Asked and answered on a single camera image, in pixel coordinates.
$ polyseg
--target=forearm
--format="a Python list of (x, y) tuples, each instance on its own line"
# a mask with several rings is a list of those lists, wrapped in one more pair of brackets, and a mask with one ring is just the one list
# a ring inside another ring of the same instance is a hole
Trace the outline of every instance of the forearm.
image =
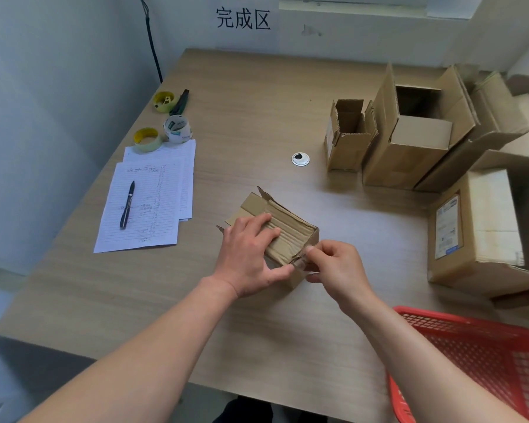
[(226, 309), (232, 289), (207, 279), (146, 330), (30, 413), (33, 422), (163, 422)]
[(459, 370), (380, 299), (363, 299), (344, 310), (367, 336), (418, 422), (527, 421)]

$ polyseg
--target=table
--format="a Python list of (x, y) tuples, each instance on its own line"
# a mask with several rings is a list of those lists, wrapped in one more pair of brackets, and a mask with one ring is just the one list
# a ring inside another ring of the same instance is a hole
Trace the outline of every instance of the table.
[[(367, 187), (325, 171), (333, 99), (374, 99), (384, 65), (187, 50), (159, 90), (190, 89), (197, 140), (193, 219), (176, 246), (92, 254), (115, 164), (140, 127), (165, 119), (149, 103), (51, 250), (0, 320), (0, 335), (100, 358), (137, 334), (212, 273), (223, 223), (260, 185), (353, 243), (374, 290), (405, 305), (494, 320), (487, 300), (426, 280), (427, 204), (433, 194)], [(437, 69), (395, 68), (399, 83), (430, 85)], [(297, 167), (292, 154), (306, 152)], [(191, 382), (353, 422), (393, 421), (385, 370), (365, 336), (321, 285), (275, 285), (236, 302)]]

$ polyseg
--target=tape roll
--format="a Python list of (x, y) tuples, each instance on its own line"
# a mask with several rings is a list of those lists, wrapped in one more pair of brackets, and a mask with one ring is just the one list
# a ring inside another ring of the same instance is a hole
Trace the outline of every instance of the tape roll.
[[(142, 144), (141, 142), (145, 138), (155, 138), (154, 141), (149, 142), (148, 144)], [(143, 153), (148, 153), (150, 151), (155, 151), (162, 144), (162, 137), (159, 135), (158, 131), (153, 127), (144, 127), (139, 129), (133, 135), (133, 141), (135, 142), (135, 147), (138, 151)]]
[(159, 113), (170, 113), (177, 102), (178, 99), (174, 97), (172, 92), (157, 92), (153, 97), (153, 105)]
[(182, 144), (192, 138), (192, 129), (186, 117), (180, 114), (171, 115), (163, 125), (165, 134), (169, 137), (169, 142)]

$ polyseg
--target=hand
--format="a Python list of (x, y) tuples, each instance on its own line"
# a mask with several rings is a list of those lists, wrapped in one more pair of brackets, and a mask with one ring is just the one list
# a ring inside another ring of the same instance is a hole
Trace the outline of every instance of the hand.
[(308, 275), (308, 282), (322, 283), (340, 307), (374, 297), (363, 262), (353, 245), (322, 240), (315, 247), (308, 246), (305, 251), (308, 260), (315, 266), (308, 266), (306, 270), (319, 272)]
[(222, 248), (212, 278), (231, 285), (238, 298), (286, 280), (294, 271), (291, 264), (271, 270), (265, 263), (265, 249), (280, 236), (279, 227), (262, 229), (271, 218), (271, 214), (238, 218), (223, 232)]

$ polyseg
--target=black pen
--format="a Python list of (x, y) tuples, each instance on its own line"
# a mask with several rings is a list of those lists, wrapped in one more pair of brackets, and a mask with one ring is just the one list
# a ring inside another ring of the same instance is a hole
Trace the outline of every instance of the black pen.
[(129, 186), (129, 194), (127, 195), (127, 202), (123, 210), (122, 219), (120, 221), (120, 228), (127, 226), (127, 218), (129, 218), (129, 209), (131, 208), (131, 199), (133, 199), (133, 191), (135, 190), (135, 181)]

